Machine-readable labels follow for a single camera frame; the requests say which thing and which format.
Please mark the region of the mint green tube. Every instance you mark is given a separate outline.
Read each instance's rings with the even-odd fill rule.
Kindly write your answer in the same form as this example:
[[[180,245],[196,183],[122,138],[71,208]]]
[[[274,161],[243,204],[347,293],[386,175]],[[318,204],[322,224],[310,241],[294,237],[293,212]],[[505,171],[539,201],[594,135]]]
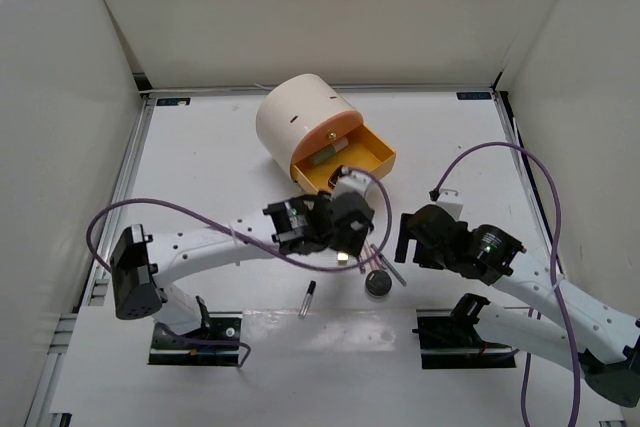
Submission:
[[[324,148],[320,149],[316,153],[312,154],[308,158],[309,164],[311,166],[317,166],[317,165],[327,161],[328,159],[330,159],[331,157],[336,155],[341,150],[345,149],[348,145],[349,145],[349,140],[346,137],[338,139],[338,140],[334,141],[333,143],[331,143],[331,144],[325,146]]]

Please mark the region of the orange plastic drawer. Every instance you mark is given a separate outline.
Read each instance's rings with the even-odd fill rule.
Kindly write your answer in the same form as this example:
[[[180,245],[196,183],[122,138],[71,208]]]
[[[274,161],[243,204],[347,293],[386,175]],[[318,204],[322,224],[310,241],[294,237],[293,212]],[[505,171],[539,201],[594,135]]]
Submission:
[[[331,134],[339,139],[362,124],[363,116],[358,111],[344,111],[326,119],[302,138],[293,151],[290,164],[295,165],[331,144]]]

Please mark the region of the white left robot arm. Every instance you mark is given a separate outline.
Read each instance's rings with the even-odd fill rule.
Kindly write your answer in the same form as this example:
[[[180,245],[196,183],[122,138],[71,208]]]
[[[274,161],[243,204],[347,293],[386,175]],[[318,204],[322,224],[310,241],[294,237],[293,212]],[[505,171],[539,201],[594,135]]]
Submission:
[[[111,254],[115,315],[164,324],[191,347],[204,344],[211,324],[204,302],[177,281],[243,261],[310,255],[330,249],[359,256],[373,227],[374,211],[356,192],[337,197],[302,195],[268,205],[216,230],[148,234],[126,228]]]

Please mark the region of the yellow drawer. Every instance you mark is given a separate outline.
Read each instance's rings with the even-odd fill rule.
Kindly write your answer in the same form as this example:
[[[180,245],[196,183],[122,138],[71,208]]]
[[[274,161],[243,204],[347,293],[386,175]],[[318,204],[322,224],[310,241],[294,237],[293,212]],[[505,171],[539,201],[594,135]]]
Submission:
[[[366,125],[360,125],[344,137],[349,140],[349,145],[327,161],[311,166],[309,156],[290,165],[291,179],[304,192],[315,194],[319,191],[332,191],[327,185],[328,179],[341,165],[368,171],[378,179],[391,172],[396,152]]]

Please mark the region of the black square compact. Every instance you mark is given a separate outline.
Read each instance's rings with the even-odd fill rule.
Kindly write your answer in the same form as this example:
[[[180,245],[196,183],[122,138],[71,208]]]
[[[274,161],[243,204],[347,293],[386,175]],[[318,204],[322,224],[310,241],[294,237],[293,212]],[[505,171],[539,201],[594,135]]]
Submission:
[[[329,186],[330,189],[334,189],[339,181],[339,179],[341,177],[344,176],[344,166],[341,165],[339,167],[337,167],[333,173],[330,175],[329,179],[328,179],[328,183],[327,185]]]

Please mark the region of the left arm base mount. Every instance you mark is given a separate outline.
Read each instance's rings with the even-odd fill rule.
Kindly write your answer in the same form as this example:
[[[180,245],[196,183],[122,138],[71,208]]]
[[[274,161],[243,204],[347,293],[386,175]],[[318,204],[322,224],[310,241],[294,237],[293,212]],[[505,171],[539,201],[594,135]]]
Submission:
[[[240,368],[251,353],[241,340],[240,313],[212,313],[199,296],[200,324],[197,329],[178,334],[174,328],[155,326],[150,342],[148,364],[153,366],[235,367]]]

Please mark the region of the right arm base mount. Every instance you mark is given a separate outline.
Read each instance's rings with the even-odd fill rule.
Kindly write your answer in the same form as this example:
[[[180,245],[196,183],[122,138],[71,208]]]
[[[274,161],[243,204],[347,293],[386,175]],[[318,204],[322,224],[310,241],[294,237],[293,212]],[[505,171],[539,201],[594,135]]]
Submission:
[[[412,333],[419,341],[423,370],[510,369],[517,351],[487,342],[477,333],[479,313],[490,304],[485,297],[465,294],[451,311],[417,312]]]

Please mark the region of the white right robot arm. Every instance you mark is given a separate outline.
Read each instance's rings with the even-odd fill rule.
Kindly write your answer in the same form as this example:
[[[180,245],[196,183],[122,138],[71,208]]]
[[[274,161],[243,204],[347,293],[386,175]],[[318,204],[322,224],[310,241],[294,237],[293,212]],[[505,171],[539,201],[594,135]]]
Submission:
[[[519,318],[487,298],[467,293],[452,310],[449,334],[460,346],[482,339],[542,357],[579,377],[598,395],[625,408],[639,403],[639,321],[552,274],[522,242],[483,224],[470,229],[444,208],[429,204],[401,217],[395,259],[447,270],[506,293],[546,321]]]

